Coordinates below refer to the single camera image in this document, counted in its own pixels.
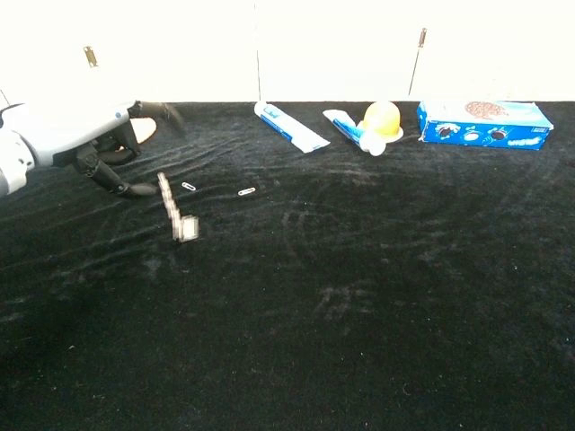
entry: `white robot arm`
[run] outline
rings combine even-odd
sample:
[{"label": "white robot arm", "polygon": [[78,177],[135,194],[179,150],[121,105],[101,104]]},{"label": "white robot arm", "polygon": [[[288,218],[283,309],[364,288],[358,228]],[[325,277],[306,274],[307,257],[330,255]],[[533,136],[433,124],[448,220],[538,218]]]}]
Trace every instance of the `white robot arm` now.
[{"label": "white robot arm", "polygon": [[0,110],[0,197],[26,185],[36,166],[73,164],[109,192],[124,197],[155,194],[147,183],[129,184],[109,165],[128,163],[140,154],[131,118],[166,120],[183,134],[182,120],[165,103],[131,101],[65,105],[13,105]]},{"label": "white robot arm", "polygon": [[34,168],[34,158],[20,135],[0,128],[0,197],[26,185],[26,172]]}]

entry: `toothpaste tube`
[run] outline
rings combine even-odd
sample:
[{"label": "toothpaste tube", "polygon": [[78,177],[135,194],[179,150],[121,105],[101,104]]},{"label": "toothpaste tube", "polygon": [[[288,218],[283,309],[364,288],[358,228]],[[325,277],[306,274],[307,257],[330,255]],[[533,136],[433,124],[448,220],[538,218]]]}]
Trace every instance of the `toothpaste tube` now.
[{"label": "toothpaste tube", "polygon": [[323,115],[362,151],[371,155],[381,155],[385,151],[385,140],[376,132],[358,128],[347,112],[343,110],[325,110]]},{"label": "toothpaste tube", "polygon": [[253,107],[255,114],[264,123],[277,131],[304,153],[322,148],[330,143],[310,130],[283,110],[265,101],[258,101]]}]

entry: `cookie image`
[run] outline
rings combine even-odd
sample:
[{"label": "cookie image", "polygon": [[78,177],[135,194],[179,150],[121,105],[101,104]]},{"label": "cookie image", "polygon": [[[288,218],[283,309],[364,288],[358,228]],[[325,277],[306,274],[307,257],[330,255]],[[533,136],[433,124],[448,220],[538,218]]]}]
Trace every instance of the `cookie image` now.
[{"label": "cookie image", "polygon": [[455,123],[441,123],[435,127],[435,131],[439,135],[439,139],[444,140],[459,133],[460,128],[461,127]]},{"label": "cookie image", "polygon": [[491,132],[491,137],[496,141],[500,141],[501,139],[505,138],[507,134],[503,130],[495,130]]},{"label": "cookie image", "polygon": [[508,115],[505,108],[488,101],[470,101],[465,105],[465,110],[477,119],[493,119],[500,115]]}]

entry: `cabinet door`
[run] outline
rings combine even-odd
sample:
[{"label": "cabinet door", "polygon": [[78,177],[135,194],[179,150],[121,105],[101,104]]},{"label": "cabinet door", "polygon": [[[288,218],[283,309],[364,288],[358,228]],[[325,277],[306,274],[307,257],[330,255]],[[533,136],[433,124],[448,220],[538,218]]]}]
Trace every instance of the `cabinet door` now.
[{"label": "cabinet door", "polygon": [[91,79],[81,2],[9,2],[2,11],[2,90],[10,103],[81,96]]},{"label": "cabinet door", "polygon": [[107,91],[149,101],[255,101],[252,0],[111,2],[92,44]]},{"label": "cabinet door", "polygon": [[404,99],[420,36],[410,2],[256,0],[261,97]]},{"label": "cabinet door", "polygon": [[575,98],[569,2],[439,0],[428,13],[412,94],[416,98],[557,100]]}]

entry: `silver paper clip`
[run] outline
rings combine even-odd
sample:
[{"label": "silver paper clip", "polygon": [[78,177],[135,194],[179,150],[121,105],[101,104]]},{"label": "silver paper clip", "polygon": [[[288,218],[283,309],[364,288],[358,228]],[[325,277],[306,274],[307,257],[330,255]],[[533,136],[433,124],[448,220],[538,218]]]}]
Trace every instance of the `silver paper clip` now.
[{"label": "silver paper clip", "polygon": [[196,188],[191,184],[189,184],[188,182],[183,182],[181,186],[184,187],[185,189],[188,189],[189,191],[196,191]]},{"label": "silver paper clip", "polygon": [[255,187],[250,187],[249,189],[243,189],[237,192],[238,196],[245,196],[253,193],[255,191]]}]

